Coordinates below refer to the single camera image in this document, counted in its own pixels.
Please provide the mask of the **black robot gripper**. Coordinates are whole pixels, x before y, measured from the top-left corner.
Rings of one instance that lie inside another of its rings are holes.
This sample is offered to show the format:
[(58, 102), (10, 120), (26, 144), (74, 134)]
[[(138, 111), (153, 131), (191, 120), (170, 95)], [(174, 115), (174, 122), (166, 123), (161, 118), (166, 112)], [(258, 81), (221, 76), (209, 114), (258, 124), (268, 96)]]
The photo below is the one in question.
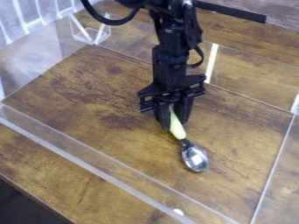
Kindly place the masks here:
[(174, 112), (182, 124), (186, 124), (193, 112), (194, 98), (205, 94), (205, 74), (187, 74), (187, 69), (195, 68), (202, 61), (189, 65), (190, 53), (175, 55), (167, 52), (161, 45), (153, 50), (154, 81), (139, 92), (139, 110), (154, 110), (155, 119), (162, 127), (171, 127), (170, 104), (174, 103)]

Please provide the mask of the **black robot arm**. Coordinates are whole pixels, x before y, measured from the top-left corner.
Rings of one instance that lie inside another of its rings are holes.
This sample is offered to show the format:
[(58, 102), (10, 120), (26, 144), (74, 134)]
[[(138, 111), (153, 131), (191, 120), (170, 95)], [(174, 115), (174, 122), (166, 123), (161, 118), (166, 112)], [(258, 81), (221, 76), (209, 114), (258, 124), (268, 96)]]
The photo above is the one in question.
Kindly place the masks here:
[(201, 64), (189, 62), (190, 52), (202, 50), (202, 28), (193, 0), (117, 0), (127, 8), (145, 8), (154, 20), (159, 44), (153, 49), (154, 81), (138, 92), (139, 109), (153, 110), (165, 129), (171, 128), (171, 113), (186, 123), (194, 98), (205, 94), (203, 74), (187, 70)]

